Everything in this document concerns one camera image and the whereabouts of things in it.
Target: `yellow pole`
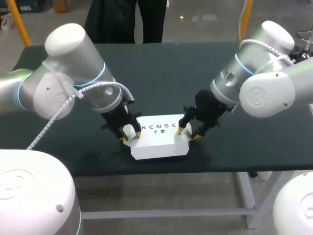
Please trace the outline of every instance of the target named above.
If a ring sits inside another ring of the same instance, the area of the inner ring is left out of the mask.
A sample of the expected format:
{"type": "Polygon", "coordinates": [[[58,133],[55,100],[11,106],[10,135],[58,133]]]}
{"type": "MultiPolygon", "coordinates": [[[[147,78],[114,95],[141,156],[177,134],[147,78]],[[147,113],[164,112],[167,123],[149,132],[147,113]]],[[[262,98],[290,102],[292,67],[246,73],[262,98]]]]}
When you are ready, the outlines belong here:
{"type": "Polygon", "coordinates": [[[9,7],[9,10],[12,14],[12,17],[14,19],[14,22],[19,30],[20,36],[24,42],[25,47],[30,47],[31,43],[30,43],[30,39],[28,37],[28,34],[26,32],[26,29],[24,27],[24,23],[23,20],[21,19],[19,10],[15,4],[14,0],[6,0],[6,4],[9,7]]]}
{"type": "Polygon", "coordinates": [[[241,19],[241,25],[240,25],[240,29],[241,29],[240,38],[241,38],[241,40],[244,40],[246,37],[246,29],[248,27],[248,22],[249,22],[249,17],[250,17],[252,5],[253,5],[253,0],[246,0],[246,7],[244,9],[244,13],[243,13],[243,17],[241,19]]]}

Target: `dark green table top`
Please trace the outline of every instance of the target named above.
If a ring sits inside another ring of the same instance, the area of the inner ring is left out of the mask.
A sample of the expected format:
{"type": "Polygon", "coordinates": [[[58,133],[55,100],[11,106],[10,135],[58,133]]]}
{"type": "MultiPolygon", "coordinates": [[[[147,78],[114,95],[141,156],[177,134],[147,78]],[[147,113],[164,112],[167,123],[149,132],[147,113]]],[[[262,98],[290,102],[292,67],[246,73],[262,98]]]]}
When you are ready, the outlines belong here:
{"type": "MultiPolygon", "coordinates": [[[[231,43],[97,45],[116,80],[134,95],[134,112],[181,114],[200,88],[236,52],[231,43]]],[[[43,46],[25,48],[15,69],[36,69],[43,46]]],[[[31,113],[0,117],[0,148],[24,149],[47,120],[31,113]]],[[[69,116],[57,121],[36,146],[61,160],[73,175],[313,169],[313,116],[308,106],[257,119],[241,107],[191,145],[186,157],[137,162],[119,140],[101,131],[104,121],[76,100],[69,116]]]]}

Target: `black pants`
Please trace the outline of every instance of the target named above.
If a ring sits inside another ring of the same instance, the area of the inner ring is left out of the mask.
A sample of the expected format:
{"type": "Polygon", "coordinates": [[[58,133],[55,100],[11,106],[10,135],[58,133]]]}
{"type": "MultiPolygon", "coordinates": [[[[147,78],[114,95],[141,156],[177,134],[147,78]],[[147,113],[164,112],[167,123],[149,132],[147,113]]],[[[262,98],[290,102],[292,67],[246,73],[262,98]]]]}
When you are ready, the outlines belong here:
{"type": "MultiPolygon", "coordinates": [[[[135,43],[137,0],[93,0],[85,30],[93,43],[135,43]]],[[[162,42],[167,0],[138,0],[143,43],[162,42]]]]}

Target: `xense logo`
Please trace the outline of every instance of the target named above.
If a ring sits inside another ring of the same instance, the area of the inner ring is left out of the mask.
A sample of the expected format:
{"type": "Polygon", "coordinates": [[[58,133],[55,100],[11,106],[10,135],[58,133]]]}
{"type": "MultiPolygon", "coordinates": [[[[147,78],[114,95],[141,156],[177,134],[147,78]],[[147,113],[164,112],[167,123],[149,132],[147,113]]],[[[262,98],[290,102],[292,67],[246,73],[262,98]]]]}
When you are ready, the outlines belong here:
{"type": "Polygon", "coordinates": [[[176,123],[173,124],[164,124],[164,125],[151,125],[151,126],[141,126],[141,130],[147,129],[162,129],[162,128],[169,128],[169,127],[176,127],[176,123]]]}

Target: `floor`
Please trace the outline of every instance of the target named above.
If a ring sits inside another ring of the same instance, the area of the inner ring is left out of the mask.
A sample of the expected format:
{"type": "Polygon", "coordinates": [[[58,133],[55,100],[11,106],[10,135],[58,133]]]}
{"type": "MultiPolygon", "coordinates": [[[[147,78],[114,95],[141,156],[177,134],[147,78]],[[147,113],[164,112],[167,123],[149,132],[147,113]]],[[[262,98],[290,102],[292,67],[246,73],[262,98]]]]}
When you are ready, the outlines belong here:
{"type": "MultiPolygon", "coordinates": [[[[55,14],[48,2],[43,13],[24,14],[33,45],[41,45],[48,34],[65,23],[83,25],[90,0],[71,0],[71,12],[55,14]]],[[[169,0],[164,42],[235,41],[238,17],[244,0],[169,0]]],[[[313,4],[307,0],[256,0],[247,34],[265,20],[273,20],[294,35],[313,25],[313,4]]],[[[136,12],[136,41],[142,41],[140,12],[136,12]]],[[[16,28],[0,34],[0,73],[12,70],[23,44],[16,28]]],[[[264,183],[251,179],[257,197],[264,183]]],[[[82,211],[203,208],[241,206],[232,173],[133,175],[76,178],[82,211]]],[[[246,229],[243,217],[192,217],[110,219],[85,221],[87,235],[276,235],[269,214],[262,226],[246,229]]]]}

